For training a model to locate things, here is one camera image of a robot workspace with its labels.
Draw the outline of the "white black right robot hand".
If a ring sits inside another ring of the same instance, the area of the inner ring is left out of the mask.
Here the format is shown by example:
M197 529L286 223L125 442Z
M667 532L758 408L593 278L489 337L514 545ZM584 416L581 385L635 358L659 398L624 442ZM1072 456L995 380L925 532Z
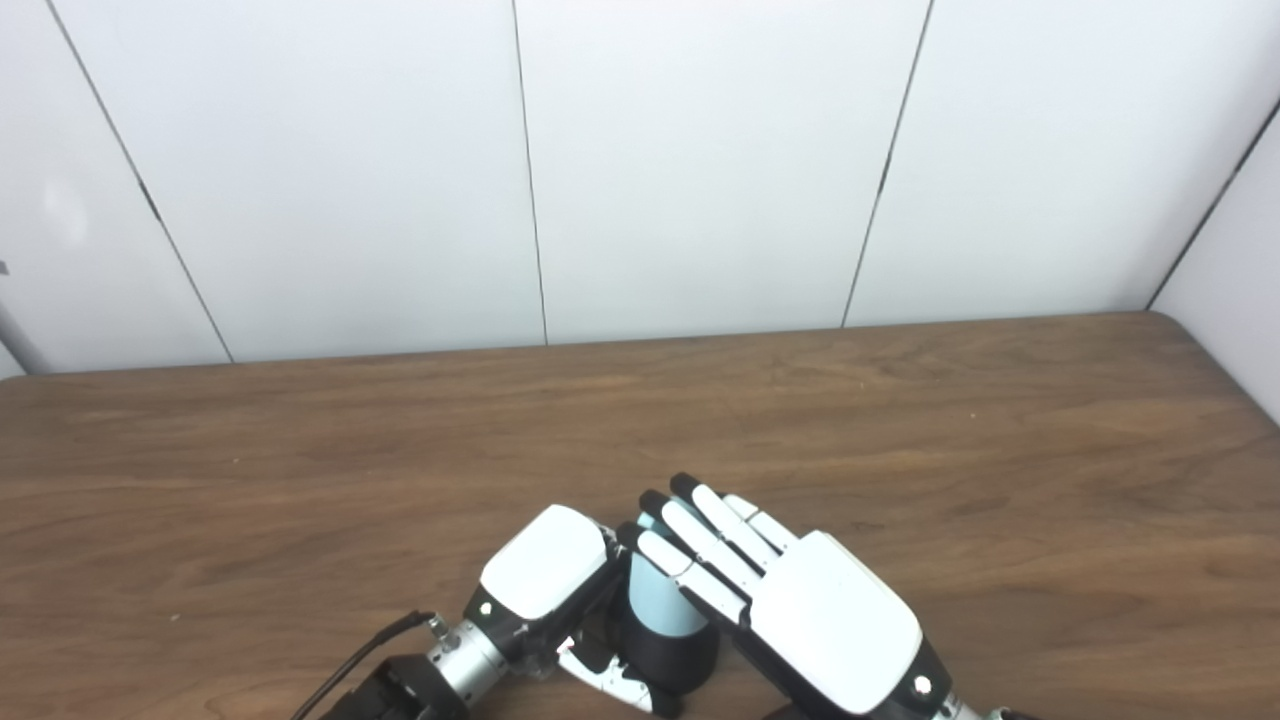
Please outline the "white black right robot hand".
M955 719L954 680L913 609L836 537L680 473L645 491L646 560L804 719Z

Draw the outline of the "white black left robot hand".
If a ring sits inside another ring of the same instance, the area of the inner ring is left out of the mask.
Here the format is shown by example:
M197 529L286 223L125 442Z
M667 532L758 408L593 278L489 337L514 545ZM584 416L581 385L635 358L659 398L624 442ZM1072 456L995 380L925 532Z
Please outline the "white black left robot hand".
M563 670L623 705L677 719L676 696L582 626L611 600L626 560L611 528L564 505L548 506L485 564L452 632L454 647L439 657L445 679L472 706L507 675Z

